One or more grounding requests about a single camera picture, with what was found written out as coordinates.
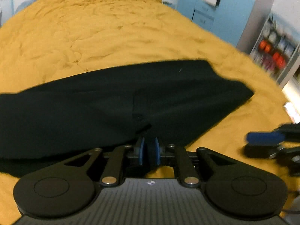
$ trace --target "yellow fabric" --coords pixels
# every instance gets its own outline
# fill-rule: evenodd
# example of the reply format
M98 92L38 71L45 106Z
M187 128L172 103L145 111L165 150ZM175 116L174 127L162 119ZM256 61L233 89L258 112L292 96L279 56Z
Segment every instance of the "yellow fabric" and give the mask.
M4 24L0 38L0 92L125 64L207 59L220 76L244 82L255 94L188 150L208 147L281 176L289 189L299 185L274 161L241 154L247 132L270 131L290 121L280 89L248 56L161 0L38 0ZM151 177L170 175L166 167ZM16 181L0 174L2 225L20 216L12 196Z

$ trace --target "logo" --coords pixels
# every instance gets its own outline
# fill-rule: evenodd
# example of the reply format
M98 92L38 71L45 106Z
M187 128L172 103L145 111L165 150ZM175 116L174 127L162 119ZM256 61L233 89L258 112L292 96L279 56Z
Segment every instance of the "logo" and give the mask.
M153 180L151 180L151 181L148 181L147 184L149 184L150 186L152 186L152 185L155 184L155 182Z

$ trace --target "orange object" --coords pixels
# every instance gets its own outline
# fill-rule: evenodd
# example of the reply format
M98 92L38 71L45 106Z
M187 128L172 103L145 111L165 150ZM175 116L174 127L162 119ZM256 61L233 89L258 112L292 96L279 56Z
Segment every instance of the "orange object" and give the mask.
M280 54L278 52L275 52L274 55L272 56L274 61L277 61L279 57L280 57Z
M270 44L267 44L266 47L265 47L265 52L266 52L266 53L269 53L271 50L272 50L271 45L270 45Z
M264 50L266 45L267 45L267 42L265 40L262 40L258 47L259 47L259 49Z
M283 58L283 56L280 56L280 57L277 59L276 65L277 65L277 67L278 67L279 69L283 69L283 68L287 65L287 63L286 63L285 59Z

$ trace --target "ribbed black surface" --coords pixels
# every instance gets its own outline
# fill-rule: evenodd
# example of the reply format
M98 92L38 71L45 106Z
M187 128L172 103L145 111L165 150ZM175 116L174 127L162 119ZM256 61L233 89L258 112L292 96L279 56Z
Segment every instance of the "ribbed black surface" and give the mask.
M214 210L197 189L176 179L131 179L102 190L96 201L76 215L56 220L22 217L16 225L284 225L279 217L241 221Z

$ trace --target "cabinet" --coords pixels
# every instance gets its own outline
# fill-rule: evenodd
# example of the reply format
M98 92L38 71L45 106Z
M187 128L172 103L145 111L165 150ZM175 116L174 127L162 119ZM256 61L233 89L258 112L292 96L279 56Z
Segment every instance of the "cabinet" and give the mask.
M203 29L236 46L245 29L255 0L179 0L177 10Z

